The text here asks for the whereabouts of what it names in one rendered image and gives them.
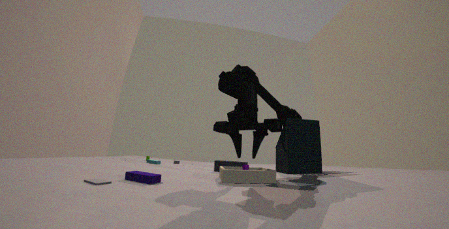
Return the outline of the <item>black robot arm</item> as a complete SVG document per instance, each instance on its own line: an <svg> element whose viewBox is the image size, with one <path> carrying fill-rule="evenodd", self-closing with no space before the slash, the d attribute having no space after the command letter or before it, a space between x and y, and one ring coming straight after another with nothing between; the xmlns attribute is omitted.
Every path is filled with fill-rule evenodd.
<svg viewBox="0 0 449 229"><path fill-rule="evenodd" d="M219 77L219 91L241 100L254 100L258 102L258 95L267 102L277 114L277 118L284 127L287 118L302 119L296 110L279 103L258 81L256 73L248 66L237 65L232 71L222 71ZM230 126L244 125L250 120L255 121L257 115L255 104L247 103L245 108L235 105L234 110L227 113Z"/></svg>

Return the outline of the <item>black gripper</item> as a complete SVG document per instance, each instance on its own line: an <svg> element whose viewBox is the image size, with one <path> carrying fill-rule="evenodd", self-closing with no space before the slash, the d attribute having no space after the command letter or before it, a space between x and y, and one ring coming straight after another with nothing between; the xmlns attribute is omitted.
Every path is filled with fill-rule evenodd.
<svg viewBox="0 0 449 229"><path fill-rule="evenodd" d="M258 102L254 100L241 100L237 105L240 108L245 108L247 103L255 104L256 111L258 111ZM237 157L241 157L241 147L242 147L242 134L239 134L240 130L256 130L253 131L253 159L255 158L257 151L260 148L262 141L265 136L268 136L267 131L270 132L282 132L282 123L277 118L265 119L263 123L257 122L257 115L255 121L249 121L244 125L233 125L230 126L227 121L216 121L213 126L213 131L227 134L232 138L234 143Z"/></svg>

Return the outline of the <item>tan rectangular tray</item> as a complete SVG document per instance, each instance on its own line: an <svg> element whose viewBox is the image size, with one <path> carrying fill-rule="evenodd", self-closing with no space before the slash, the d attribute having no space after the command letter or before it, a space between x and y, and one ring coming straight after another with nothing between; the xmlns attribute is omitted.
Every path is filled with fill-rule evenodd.
<svg viewBox="0 0 449 229"><path fill-rule="evenodd" d="M220 166L219 177L222 183L276 183L275 170L263 167L243 170L239 166Z"/></svg>

